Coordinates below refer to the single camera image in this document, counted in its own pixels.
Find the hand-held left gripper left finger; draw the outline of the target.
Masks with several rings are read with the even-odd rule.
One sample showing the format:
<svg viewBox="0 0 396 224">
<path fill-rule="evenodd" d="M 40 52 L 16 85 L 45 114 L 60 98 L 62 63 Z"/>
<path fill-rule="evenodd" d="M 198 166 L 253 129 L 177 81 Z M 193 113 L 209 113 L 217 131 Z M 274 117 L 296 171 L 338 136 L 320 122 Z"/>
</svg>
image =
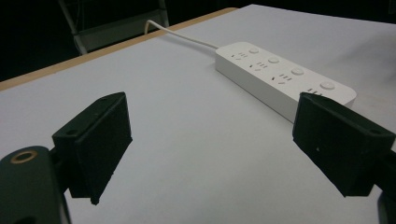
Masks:
<svg viewBox="0 0 396 224">
<path fill-rule="evenodd" d="M 133 141 L 126 94 L 117 92 L 96 100 L 58 130 L 52 140 L 51 157 L 61 189 L 74 198 L 99 204 Z"/>
</svg>

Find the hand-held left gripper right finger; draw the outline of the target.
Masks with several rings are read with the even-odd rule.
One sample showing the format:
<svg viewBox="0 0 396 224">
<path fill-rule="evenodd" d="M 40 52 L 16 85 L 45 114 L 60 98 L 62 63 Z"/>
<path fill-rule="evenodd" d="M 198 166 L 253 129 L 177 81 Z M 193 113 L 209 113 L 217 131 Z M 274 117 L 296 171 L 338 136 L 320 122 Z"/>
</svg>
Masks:
<svg viewBox="0 0 396 224">
<path fill-rule="evenodd" d="M 338 104 L 303 92 L 293 141 L 343 196 L 367 196 L 379 186 L 396 198 L 396 134 Z"/>
</svg>

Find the white power strip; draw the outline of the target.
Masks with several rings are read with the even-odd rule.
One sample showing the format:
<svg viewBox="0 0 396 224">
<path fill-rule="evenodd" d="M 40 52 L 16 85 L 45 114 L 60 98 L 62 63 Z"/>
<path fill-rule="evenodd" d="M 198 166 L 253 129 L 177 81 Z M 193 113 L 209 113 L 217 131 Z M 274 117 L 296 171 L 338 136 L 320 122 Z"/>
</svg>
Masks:
<svg viewBox="0 0 396 224">
<path fill-rule="evenodd" d="M 248 42 L 216 49 L 215 68 L 239 87 L 294 121 L 302 92 L 350 107 L 357 93 L 346 85 Z"/>
</svg>

